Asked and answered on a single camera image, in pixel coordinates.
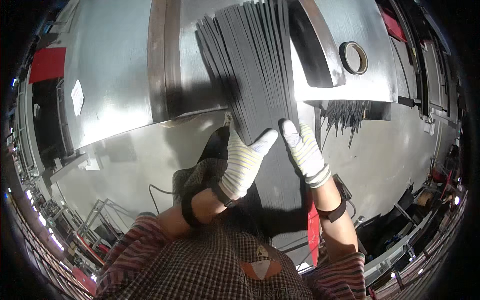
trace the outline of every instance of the tape roll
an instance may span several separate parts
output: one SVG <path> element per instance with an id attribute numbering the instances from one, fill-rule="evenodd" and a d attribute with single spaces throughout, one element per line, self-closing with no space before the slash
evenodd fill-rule
<path id="1" fill-rule="evenodd" d="M 347 59 L 347 49 L 348 48 L 353 48 L 355 51 L 358 53 L 360 57 L 360 67 L 356 70 L 353 68 L 348 59 Z M 343 67 L 345 70 L 347 70 L 349 73 L 354 74 L 354 75 L 363 75 L 368 69 L 368 58 L 367 58 L 367 53 L 363 50 L 363 48 L 355 43 L 355 42 L 345 42 L 340 45 L 340 49 L 338 50 L 338 53 L 340 54 L 340 59 L 342 60 Z"/>

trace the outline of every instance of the black rubber sheet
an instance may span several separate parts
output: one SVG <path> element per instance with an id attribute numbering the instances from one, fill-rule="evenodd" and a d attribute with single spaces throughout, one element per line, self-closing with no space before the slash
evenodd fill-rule
<path id="1" fill-rule="evenodd" d="M 245 144 L 252 144 L 267 128 L 281 132 L 282 119 L 298 126 L 286 1 L 246 2 L 224 8 L 213 19 L 206 16 L 199 20 L 197 34 L 205 63 L 224 89 Z M 302 207 L 300 178 L 288 155 L 279 136 L 255 180 L 263 208 Z M 300 231 L 277 236 L 273 244 L 284 250 L 306 241 L 306 231 Z M 311 264 L 311 258 L 303 255 L 308 251 L 297 252 L 301 255 L 292 257 L 295 264 Z"/>

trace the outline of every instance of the metal frame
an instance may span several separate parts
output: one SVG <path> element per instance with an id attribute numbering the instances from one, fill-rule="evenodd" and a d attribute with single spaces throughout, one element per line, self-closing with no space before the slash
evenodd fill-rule
<path id="1" fill-rule="evenodd" d="M 25 240 L 25 246 L 30 258 L 36 264 L 37 269 L 42 276 L 53 286 L 59 293 L 69 299 L 92 299 L 90 294 L 81 283 L 66 270 L 48 249 L 38 240 L 36 235 L 31 231 L 24 217 L 18 210 L 15 201 L 10 202 L 15 210 L 15 223 L 20 229 Z"/>
<path id="2" fill-rule="evenodd" d="M 390 0 L 390 4 L 392 5 L 405 33 L 408 42 L 408 49 L 414 62 L 413 68 L 417 78 L 417 98 L 422 100 L 421 113 L 424 116 L 428 116 L 428 77 L 419 34 L 413 24 L 412 18 L 406 13 L 407 9 L 405 3 L 403 1 Z"/>
<path id="3" fill-rule="evenodd" d="M 429 212 L 423 221 L 413 229 L 409 235 L 402 238 L 392 248 L 365 265 L 363 273 L 365 276 L 365 286 L 368 287 L 374 283 L 385 274 L 385 272 L 390 270 L 393 264 L 405 254 L 404 246 L 407 245 L 408 242 L 431 220 L 431 215 L 432 212 Z"/>

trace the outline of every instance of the white work glove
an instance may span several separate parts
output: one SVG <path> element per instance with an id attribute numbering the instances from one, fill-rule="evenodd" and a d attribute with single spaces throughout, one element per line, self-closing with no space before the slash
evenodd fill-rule
<path id="1" fill-rule="evenodd" d="M 300 135 L 292 121 L 283 122 L 283 136 L 287 141 L 293 159 L 305 177 L 305 182 L 311 188 L 324 185 L 332 176 L 330 167 L 325 163 L 312 129 L 304 123 L 300 123 Z"/>
<path id="2" fill-rule="evenodd" d="M 228 140 L 227 170 L 222 177 L 225 194 L 232 200 L 237 200 L 247 194 L 265 155 L 275 143 L 278 132 L 271 129 L 262 135 L 258 141 L 246 146 L 235 131 L 233 122 L 230 125 Z"/>

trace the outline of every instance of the dark brown strip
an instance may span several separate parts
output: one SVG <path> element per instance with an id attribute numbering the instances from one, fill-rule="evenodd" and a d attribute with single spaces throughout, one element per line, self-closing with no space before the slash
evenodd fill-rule
<path id="1" fill-rule="evenodd" d="M 182 88 L 180 70 L 180 1 L 166 0 L 165 15 L 165 85 L 168 116 L 173 119 L 182 114 Z"/>
<path id="2" fill-rule="evenodd" d="M 166 0 L 152 0 L 148 23 L 147 70 L 153 122 L 168 120 L 165 89 L 165 12 Z"/>

